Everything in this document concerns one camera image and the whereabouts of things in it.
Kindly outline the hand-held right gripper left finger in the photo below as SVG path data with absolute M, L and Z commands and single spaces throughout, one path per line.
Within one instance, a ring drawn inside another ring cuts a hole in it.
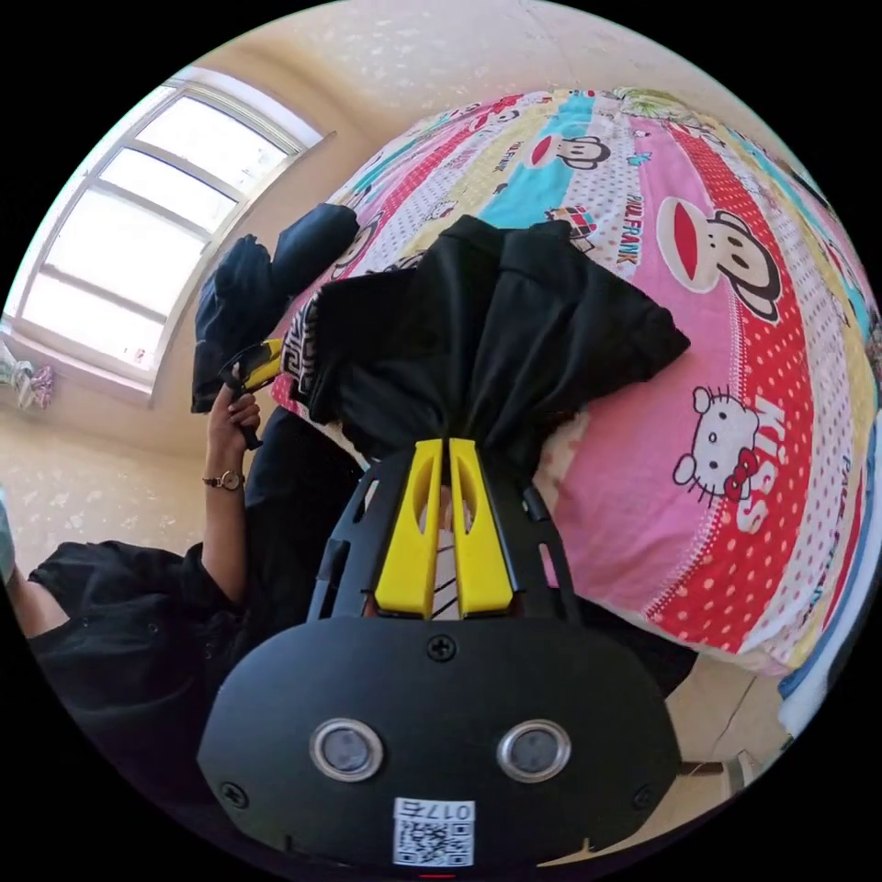
M 378 610 L 395 616 L 428 616 L 435 596 L 443 441 L 415 444 L 385 560 L 374 592 Z

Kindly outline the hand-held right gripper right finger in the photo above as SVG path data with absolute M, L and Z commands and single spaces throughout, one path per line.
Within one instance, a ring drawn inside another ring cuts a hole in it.
M 512 602 L 512 584 L 475 443 L 452 438 L 449 459 L 459 613 L 501 615 Z

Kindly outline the person's left hand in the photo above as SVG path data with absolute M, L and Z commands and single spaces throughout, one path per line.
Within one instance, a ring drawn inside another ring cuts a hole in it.
M 243 429 L 256 430 L 259 425 L 260 408 L 254 395 L 237 395 L 224 384 L 209 413 L 204 477 L 242 473 L 247 449 Z

